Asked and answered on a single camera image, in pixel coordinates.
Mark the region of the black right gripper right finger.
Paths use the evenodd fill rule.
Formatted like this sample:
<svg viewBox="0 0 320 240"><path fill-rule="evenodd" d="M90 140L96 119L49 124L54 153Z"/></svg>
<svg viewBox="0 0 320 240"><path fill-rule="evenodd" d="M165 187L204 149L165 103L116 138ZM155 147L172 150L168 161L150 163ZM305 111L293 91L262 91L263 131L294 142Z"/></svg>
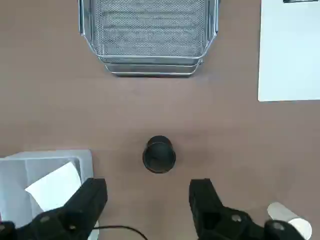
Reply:
<svg viewBox="0 0 320 240"><path fill-rule="evenodd" d="M256 224L249 214L222 204L211 180L192 179L189 205L199 240L302 240L294 226L282 220Z"/></svg>

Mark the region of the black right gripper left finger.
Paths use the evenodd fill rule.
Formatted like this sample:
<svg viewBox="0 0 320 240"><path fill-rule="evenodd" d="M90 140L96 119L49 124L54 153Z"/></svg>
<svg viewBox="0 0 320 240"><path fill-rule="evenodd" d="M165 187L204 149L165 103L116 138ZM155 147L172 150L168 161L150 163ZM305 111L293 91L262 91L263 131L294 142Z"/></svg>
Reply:
<svg viewBox="0 0 320 240"><path fill-rule="evenodd" d="M61 207L37 215L30 223L16 227L0 223L2 240L87 240L108 201L103 178L88 178Z"/></svg>

